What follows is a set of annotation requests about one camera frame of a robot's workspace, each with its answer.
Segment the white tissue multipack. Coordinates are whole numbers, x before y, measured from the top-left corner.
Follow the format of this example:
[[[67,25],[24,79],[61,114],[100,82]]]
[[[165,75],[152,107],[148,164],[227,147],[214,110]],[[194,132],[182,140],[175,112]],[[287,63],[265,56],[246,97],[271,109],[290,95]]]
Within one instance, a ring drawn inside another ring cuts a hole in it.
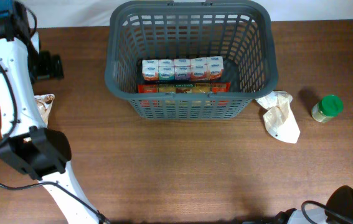
[[[224,72],[224,60],[221,56],[143,60],[141,71],[146,81],[216,80]]]

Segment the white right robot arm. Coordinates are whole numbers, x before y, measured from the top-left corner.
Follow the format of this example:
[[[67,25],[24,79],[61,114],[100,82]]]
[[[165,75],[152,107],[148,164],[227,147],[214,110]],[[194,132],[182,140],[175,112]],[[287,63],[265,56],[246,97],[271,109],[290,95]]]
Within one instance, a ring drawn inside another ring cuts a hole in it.
[[[271,224],[353,224],[353,188],[339,187],[323,204],[307,200],[299,210],[278,213]]]

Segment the orange biscuit packet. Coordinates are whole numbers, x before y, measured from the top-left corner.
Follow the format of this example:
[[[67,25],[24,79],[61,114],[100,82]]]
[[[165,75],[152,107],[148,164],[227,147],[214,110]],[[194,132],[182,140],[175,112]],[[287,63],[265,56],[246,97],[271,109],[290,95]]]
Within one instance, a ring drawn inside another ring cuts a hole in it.
[[[208,93],[226,93],[230,89],[230,82],[228,83],[186,83],[186,84],[150,84],[138,85],[138,93],[183,93],[183,94],[208,94]],[[194,100],[193,107],[199,107],[202,101]],[[149,100],[142,100],[140,105],[144,108],[150,106]],[[162,102],[160,100],[153,100],[154,107],[160,107]],[[166,106],[176,105],[174,100],[165,100]]]

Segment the grey plastic basket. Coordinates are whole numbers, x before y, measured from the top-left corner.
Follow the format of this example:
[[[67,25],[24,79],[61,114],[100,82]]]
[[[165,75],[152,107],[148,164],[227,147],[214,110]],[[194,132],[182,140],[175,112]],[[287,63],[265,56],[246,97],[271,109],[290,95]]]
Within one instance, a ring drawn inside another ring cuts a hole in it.
[[[221,56],[226,93],[140,93],[141,62]],[[253,1],[130,1],[111,15],[105,83],[147,119],[230,119],[278,83],[267,10]]]

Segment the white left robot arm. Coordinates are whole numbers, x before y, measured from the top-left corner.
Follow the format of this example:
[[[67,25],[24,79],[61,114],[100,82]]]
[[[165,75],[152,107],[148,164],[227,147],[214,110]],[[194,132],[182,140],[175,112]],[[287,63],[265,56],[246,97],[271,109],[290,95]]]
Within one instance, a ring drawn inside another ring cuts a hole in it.
[[[33,84],[63,76],[60,57],[40,49],[35,14],[0,1],[0,160],[44,187],[69,223],[107,223],[73,173],[67,137],[47,127],[36,104]]]

